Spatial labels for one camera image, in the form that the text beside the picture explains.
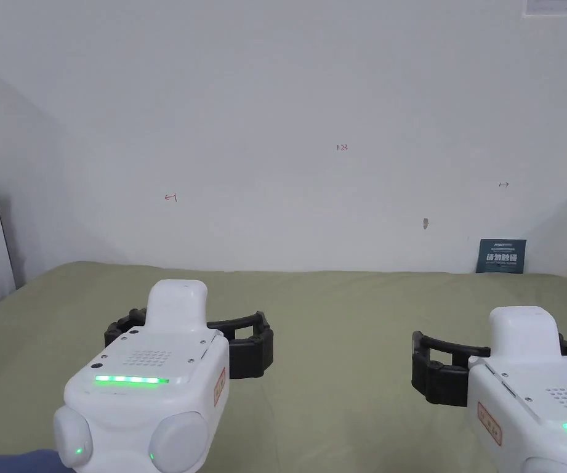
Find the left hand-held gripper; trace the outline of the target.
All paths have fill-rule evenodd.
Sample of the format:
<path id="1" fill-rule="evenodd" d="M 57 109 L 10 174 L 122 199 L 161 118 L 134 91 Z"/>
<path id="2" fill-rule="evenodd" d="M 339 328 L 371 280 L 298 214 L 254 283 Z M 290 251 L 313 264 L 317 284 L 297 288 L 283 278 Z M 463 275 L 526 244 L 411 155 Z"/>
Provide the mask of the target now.
<path id="1" fill-rule="evenodd" d="M 203 466 L 229 378 L 262 377 L 274 348 L 263 312 L 207 323 L 206 300 L 201 281 L 161 280 L 147 308 L 108 325 L 104 350 L 67 382 L 54 414 L 66 467 Z"/>

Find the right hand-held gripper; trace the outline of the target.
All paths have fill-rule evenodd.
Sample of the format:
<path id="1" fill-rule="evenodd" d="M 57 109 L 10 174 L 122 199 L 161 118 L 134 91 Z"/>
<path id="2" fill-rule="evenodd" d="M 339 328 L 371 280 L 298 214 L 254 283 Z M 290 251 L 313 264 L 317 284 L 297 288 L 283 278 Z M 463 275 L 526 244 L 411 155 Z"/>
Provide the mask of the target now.
<path id="1" fill-rule="evenodd" d="M 567 340 L 541 307 L 498 307 L 489 322 L 491 348 L 413 332 L 413 388 L 431 404 L 467 406 L 497 472 L 567 472 Z"/>

